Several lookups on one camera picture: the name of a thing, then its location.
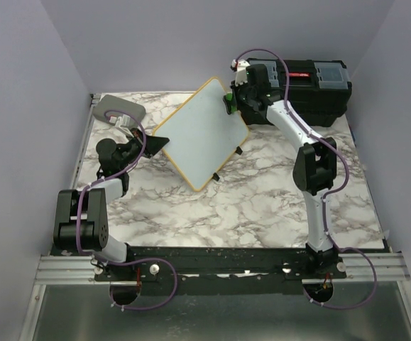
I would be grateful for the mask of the green whiteboard eraser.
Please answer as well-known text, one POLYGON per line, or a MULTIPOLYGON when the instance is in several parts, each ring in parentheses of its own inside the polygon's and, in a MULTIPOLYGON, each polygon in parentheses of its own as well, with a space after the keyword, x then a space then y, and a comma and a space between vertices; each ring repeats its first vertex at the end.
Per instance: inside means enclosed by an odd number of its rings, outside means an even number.
POLYGON ((234 98, 234 94, 232 92, 228 92, 223 96, 223 101, 226 107, 226 113, 228 115, 233 114, 236 112, 237 106, 236 106, 236 100, 234 98))

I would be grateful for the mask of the yellow framed whiteboard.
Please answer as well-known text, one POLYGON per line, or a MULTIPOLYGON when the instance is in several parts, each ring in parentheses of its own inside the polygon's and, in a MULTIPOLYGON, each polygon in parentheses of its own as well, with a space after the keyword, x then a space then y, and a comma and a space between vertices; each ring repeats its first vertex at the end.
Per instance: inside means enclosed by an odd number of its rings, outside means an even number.
POLYGON ((195 192, 208 184, 249 135, 241 115, 227 113, 226 94, 222 81, 210 78, 152 132, 170 140, 163 153, 195 192))

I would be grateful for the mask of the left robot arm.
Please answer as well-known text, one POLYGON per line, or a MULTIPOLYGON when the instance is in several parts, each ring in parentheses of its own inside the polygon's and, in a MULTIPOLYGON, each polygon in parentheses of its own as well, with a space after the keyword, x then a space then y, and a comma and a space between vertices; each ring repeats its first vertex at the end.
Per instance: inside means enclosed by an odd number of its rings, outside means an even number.
POLYGON ((153 157, 170 142, 140 129, 132 129, 131 134, 124 144, 109 138, 97 143, 97 179, 82 190, 58 193, 53 230, 57 249, 108 261, 111 272, 121 281, 129 280, 136 267, 130 246, 110 235, 107 205, 127 194, 128 172, 138 160, 153 157))

